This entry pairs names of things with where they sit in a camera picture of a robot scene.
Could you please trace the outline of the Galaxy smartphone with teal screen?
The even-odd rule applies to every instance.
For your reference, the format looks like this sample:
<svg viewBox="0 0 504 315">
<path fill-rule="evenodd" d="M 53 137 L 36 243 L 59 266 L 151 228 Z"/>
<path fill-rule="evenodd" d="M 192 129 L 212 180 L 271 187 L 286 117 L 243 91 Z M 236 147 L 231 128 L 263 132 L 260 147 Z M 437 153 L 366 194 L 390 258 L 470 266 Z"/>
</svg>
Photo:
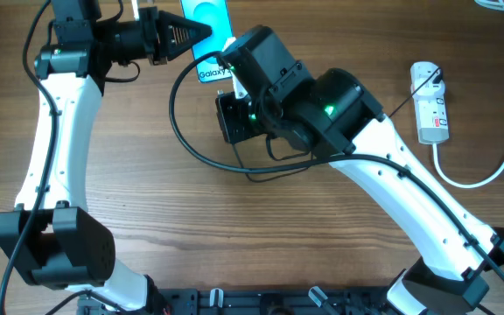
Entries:
<svg viewBox="0 0 504 315">
<path fill-rule="evenodd" d="M 195 59 L 210 52 L 221 51 L 227 40 L 233 37 L 226 0 L 181 0 L 180 4 L 185 18 L 212 28 L 212 34 L 192 48 Z M 220 68 L 215 57 L 200 62 L 196 66 L 196 71 L 200 83 L 232 77 L 229 70 Z"/>
</svg>

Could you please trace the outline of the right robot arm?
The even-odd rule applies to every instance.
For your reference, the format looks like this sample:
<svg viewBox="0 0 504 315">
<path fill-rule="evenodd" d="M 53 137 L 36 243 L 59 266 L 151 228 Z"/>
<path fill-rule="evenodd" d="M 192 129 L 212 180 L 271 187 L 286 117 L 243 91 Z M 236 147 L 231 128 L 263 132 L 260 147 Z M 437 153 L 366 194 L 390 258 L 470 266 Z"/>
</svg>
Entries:
<svg viewBox="0 0 504 315">
<path fill-rule="evenodd" d="M 504 227 L 466 211 L 425 169 L 382 105 L 349 72 L 313 77 L 267 26 L 230 38 L 217 57 L 234 92 L 217 98 L 224 139 L 282 138 L 343 173 L 410 238 L 419 259 L 390 285 L 403 314 L 465 314 L 488 292 L 482 273 L 504 265 Z"/>
</svg>

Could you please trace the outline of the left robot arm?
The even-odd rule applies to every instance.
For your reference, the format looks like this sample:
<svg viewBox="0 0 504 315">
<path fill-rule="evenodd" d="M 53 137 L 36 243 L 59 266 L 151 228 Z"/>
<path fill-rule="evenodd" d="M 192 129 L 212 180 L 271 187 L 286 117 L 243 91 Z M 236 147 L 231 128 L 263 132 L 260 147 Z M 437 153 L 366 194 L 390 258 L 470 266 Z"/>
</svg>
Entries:
<svg viewBox="0 0 504 315">
<path fill-rule="evenodd" d="M 14 208 L 0 213 L 6 269 L 30 286 L 92 298 L 109 312 L 168 314 L 171 305 L 152 279 L 117 259 L 112 233 L 88 212 L 89 142 L 113 65 L 162 65 L 212 29 L 155 7 L 126 22 L 103 18 L 96 1 L 45 7 L 54 14 L 48 40 L 23 63 L 39 91 L 31 161 Z"/>
</svg>

